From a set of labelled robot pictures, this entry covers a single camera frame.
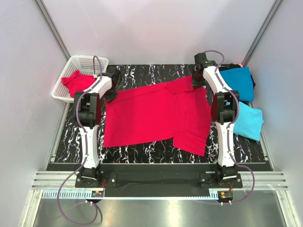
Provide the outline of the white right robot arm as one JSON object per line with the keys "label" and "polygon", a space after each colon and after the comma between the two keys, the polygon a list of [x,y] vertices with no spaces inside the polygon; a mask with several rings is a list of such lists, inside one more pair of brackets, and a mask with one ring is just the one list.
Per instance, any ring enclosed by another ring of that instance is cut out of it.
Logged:
{"label": "white right robot arm", "polygon": [[238,91],[233,91],[219,72],[220,63],[207,59],[207,53],[200,52],[194,56],[195,68],[192,75],[192,86],[198,88],[208,83],[214,97],[211,105],[211,118],[218,133],[218,159],[216,171],[210,183],[221,188],[232,188],[237,181],[234,161],[233,129],[239,116]]}

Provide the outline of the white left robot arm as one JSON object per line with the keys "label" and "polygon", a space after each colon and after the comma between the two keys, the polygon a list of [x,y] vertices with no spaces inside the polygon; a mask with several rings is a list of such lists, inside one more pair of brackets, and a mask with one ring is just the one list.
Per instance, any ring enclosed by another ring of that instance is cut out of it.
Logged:
{"label": "white left robot arm", "polygon": [[73,116],[79,127],[82,161],[76,169],[77,182],[98,187],[102,181],[98,157],[97,132],[102,118],[101,99],[111,102],[117,97],[116,86],[121,72],[111,67],[106,73],[93,76],[94,82],[84,91],[77,91],[73,102]]}

